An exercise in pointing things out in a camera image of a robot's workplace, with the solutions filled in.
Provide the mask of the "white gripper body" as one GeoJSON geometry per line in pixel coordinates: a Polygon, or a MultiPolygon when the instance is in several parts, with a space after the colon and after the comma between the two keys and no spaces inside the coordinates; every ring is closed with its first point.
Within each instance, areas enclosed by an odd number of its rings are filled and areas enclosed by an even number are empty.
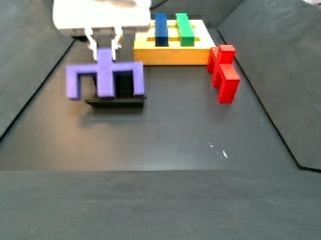
{"type": "Polygon", "coordinates": [[[52,22],[59,32],[71,37],[90,29],[109,35],[115,27],[146,31],[151,23],[151,0],[54,0],[52,22]]]}

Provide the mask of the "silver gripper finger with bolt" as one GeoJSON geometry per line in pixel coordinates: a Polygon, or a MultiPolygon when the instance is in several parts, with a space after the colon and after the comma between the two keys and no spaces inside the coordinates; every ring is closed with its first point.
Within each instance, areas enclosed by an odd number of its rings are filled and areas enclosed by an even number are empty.
{"type": "Polygon", "coordinates": [[[122,26],[114,27],[114,39],[111,40],[111,57],[117,60],[117,51],[122,48],[123,28],[122,26]]]}

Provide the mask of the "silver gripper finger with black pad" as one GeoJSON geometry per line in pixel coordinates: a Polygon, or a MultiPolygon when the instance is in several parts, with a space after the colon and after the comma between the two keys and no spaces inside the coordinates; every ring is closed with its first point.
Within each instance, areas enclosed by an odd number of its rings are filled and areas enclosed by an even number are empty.
{"type": "Polygon", "coordinates": [[[90,42],[90,49],[93,51],[93,59],[94,59],[94,61],[97,61],[97,41],[93,37],[93,29],[86,28],[84,33],[86,33],[86,37],[87,37],[88,42],[90,42]]]}

